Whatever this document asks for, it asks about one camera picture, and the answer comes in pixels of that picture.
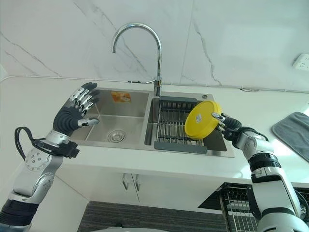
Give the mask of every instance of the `gray cloth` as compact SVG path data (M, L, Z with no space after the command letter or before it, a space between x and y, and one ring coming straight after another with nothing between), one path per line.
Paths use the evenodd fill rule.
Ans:
M274 134L309 162L309 117L295 112L272 127Z

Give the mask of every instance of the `cabinet handle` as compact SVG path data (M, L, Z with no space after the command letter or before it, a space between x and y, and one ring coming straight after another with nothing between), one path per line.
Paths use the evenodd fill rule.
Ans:
M126 190L129 188L129 182L126 182L126 173L122 175L122 184L124 185Z
M139 174L136 174L136 177L135 177L135 186L136 186L136 190L139 191L139 190L140 190Z

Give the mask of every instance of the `drain strainer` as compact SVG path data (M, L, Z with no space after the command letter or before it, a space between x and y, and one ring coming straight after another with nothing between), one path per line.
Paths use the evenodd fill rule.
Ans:
M115 130L112 131L108 137L107 140L108 142L111 143L119 143L122 142L126 138L126 133L122 130Z

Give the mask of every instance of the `yellow container lid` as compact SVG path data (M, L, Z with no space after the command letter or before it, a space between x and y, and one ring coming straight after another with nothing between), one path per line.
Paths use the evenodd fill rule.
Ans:
M212 113L221 114L218 103L202 101L194 107L185 121L184 130L192 139L203 139L210 135L217 127L219 120L212 117Z

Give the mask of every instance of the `stainless steel sink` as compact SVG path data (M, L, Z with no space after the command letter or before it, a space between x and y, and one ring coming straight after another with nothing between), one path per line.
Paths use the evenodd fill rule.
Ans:
M100 123L74 132L77 144L152 151L173 151L234 157L219 131L194 141L184 132L187 115L195 104L213 100L211 94L99 88L100 101L88 116Z

